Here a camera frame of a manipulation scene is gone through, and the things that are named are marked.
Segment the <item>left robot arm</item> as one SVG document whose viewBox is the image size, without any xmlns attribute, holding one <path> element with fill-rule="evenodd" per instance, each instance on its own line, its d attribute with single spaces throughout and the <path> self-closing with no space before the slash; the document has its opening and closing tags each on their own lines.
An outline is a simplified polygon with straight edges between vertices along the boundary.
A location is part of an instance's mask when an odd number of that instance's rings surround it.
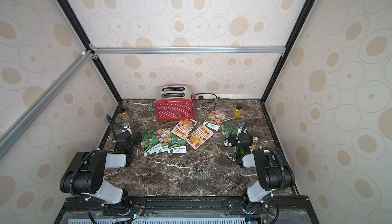
<svg viewBox="0 0 392 224">
<path fill-rule="evenodd" d="M 124 131 L 116 138 L 115 152 L 96 149 L 76 153 L 60 180 L 61 192 L 130 208 L 128 192 L 107 182 L 104 173 L 106 169 L 130 166 L 134 159 L 134 146 L 141 143 L 142 136 L 141 133 L 132 135 Z"/>
</svg>

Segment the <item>green gourd packet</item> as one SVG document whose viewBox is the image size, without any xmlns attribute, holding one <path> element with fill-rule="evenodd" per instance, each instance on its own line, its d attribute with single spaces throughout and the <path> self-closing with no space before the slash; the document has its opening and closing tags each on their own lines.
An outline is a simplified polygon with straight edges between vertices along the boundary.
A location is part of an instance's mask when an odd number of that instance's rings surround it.
<svg viewBox="0 0 392 224">
<path fill-rule="evenodd" d="M 150 156 L 154 153 L 160 153 L 162 151 L 162 145 L 159 141 L 157 131 L 148 131 L 142 133 L 142 143 L 141 146 L 144 150 L 144 156 Z"/>
<path fill-rule="evenodd" d="M 170 133 L 168 143 L 168 153 L 186 153 L 186 140 Z"/>
<path fill-rule="evenodd" d="M 239 141 L 238 137 L 242 131 L 242 128 L 243 128 L 242 124 L 239 125 L 223 124 L 221 126 L 225 147 L 233 147 L 237 145 Z"/>
</svg>

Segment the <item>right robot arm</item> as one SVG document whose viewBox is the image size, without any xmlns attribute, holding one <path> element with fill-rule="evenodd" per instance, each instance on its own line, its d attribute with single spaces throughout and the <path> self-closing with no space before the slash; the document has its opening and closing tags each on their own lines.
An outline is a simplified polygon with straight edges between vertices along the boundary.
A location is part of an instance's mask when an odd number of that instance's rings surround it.
<svg viewBox="0 0 392 224">
<path fill-rule="evenodd" d="M 235 146 L 234 161 L 243 168 L 255 168 L 257 181 L 245 190 L 242 204 L 264 203 L 295 184 L 294 173 L 279 148 L 251 150 L 253 136 L 244 132 L 230 134 L 228 143 Z"/>
</svg>

